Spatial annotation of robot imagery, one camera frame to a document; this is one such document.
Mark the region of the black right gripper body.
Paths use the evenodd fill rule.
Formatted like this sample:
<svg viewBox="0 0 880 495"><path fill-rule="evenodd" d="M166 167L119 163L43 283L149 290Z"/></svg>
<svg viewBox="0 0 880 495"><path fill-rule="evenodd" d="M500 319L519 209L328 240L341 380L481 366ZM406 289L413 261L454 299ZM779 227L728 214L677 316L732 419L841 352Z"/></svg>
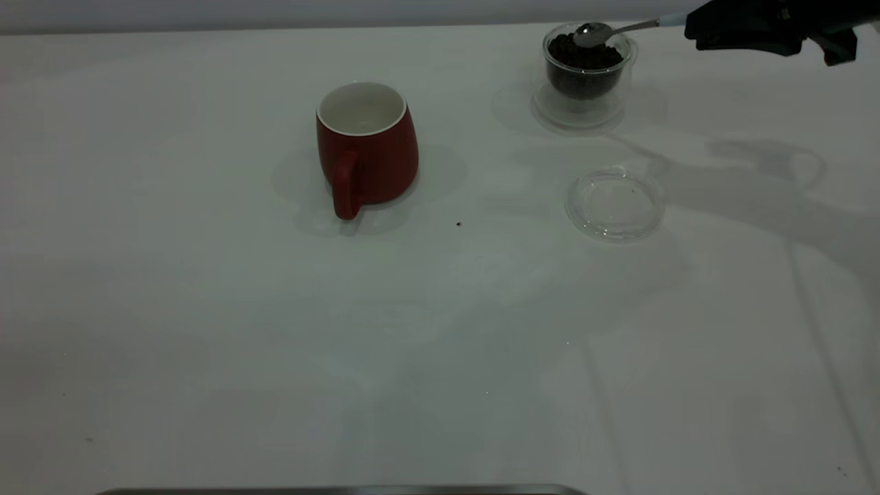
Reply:
<svg viewBox="0 0 880 495"><path fill-rule="evenodd" d="M780 1L773 27L784 38L832 38L878 18L878 1Z"/></svg>

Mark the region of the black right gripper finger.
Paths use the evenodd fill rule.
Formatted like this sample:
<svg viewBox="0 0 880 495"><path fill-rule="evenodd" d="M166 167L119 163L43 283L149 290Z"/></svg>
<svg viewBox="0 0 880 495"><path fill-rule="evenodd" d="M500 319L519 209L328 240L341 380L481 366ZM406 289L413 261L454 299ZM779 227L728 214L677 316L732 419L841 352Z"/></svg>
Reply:
<svg viewBox="0 0 880 495"><path fill-rule="evenodd" d="M794 56L800 54L804 39L784 32L696 31L687 29L688 40L700 51L752 50Z"/></svg>
<svg viewBox="0 0 880 495"><path fill-rule="evenodd" d="M770 32L780 1L709 1L689 13L686 32Z"/></svg>

